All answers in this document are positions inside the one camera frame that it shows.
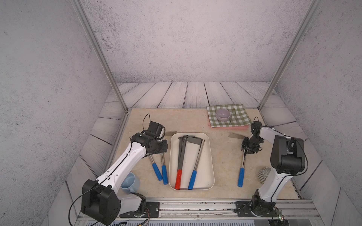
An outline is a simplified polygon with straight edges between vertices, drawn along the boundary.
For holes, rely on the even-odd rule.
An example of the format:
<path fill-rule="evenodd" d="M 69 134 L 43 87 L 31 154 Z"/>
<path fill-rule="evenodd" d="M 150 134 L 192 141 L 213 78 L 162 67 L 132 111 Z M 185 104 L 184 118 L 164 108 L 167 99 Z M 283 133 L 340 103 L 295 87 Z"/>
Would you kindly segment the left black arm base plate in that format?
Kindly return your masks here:
<path fill-rule="evenodd" d="M 120 214 L 120 218 L 158 218 L 160 212 L 160 202 L 145 202 L 144 207 L 136 212 Z"/>

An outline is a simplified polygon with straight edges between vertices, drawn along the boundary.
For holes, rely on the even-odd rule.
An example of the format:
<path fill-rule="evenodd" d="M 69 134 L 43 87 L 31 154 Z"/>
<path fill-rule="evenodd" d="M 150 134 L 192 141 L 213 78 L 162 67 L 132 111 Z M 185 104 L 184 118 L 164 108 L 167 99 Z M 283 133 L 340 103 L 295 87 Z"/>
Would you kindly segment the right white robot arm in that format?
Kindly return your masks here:
<path fill-rule="evenodd" d="M 246 156 L 261 151 L 261 144 L 265 140 L 273 144 L 270 156 L 271 171 L 249 204 L 250 210 L 259 216 L 273 211 L 279 193 L 292 177 L 304 173 L 307 160 L 302 139 L 287 136 L 260 121 L 253 121 L 250 127 L 251 136 L 245 137 L 241 145 L 243 161 L 239 172 L 239 187 L 243 186 Z"/>

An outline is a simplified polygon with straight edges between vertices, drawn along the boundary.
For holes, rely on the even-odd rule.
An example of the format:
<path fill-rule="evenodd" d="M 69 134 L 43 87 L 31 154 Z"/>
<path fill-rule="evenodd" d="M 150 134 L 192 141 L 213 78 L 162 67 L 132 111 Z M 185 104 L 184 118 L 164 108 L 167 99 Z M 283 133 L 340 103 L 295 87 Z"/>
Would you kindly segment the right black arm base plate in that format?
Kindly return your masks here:
<path fill-rule="evenodd" d="M 238 217 L 263 217 L 277 218 L 278 213 L 274 202 L 260 202 L 258 204 L 252 201 L 235 202 L 236 208 L 233 210 Z"/>

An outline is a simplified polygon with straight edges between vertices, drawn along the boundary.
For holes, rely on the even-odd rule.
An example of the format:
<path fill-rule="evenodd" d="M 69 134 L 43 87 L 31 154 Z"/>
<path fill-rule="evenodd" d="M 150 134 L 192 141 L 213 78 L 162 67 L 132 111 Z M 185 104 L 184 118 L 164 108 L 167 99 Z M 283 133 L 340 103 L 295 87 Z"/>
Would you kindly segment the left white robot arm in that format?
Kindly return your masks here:
<path fill-rule="evenodd" d="M 122 183 L 135 165 L 153 154 L 166 153 L 168 142 L 136 133 L 118 160 L 96 180 L 87 180 L 82 187 L 81 213 L 108 226 L 122 214 L 142 215 L 146 212 L 146 197 L 137 193 L 118 197 Z"/>

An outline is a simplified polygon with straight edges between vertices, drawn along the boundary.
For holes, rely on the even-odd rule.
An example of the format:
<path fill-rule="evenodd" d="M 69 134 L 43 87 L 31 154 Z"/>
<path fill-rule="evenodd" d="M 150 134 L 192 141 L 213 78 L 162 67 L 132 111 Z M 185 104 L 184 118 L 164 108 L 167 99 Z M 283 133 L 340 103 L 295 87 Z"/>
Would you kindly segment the white rectangular storage tray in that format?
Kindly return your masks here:
<path fill-rule="evenodd" d="M 179 139 L 185 135 L 196 136 L 205 140 L 199 166 L 197 169 L 197 176 L 192 190 L 188 190 L 189 181 L 193 172 L 195 162 L 197 159 L 199 145 L 187 142 L 186 152 L 183 161 L 181 189 L 176 190 L 175 181 L 177 176 L 178 156 L 179 156 Z M 210 146 L 210 139 L 205 133 L 176 133 L 171 137 L 170 144 L 170 157 L 169 157 L 169 174 L 168 180 L 170 187 L 175 191 L 203 191 L 211 189 L 215 184 L 215 174 L 212 162 L 212 152 Z"/>

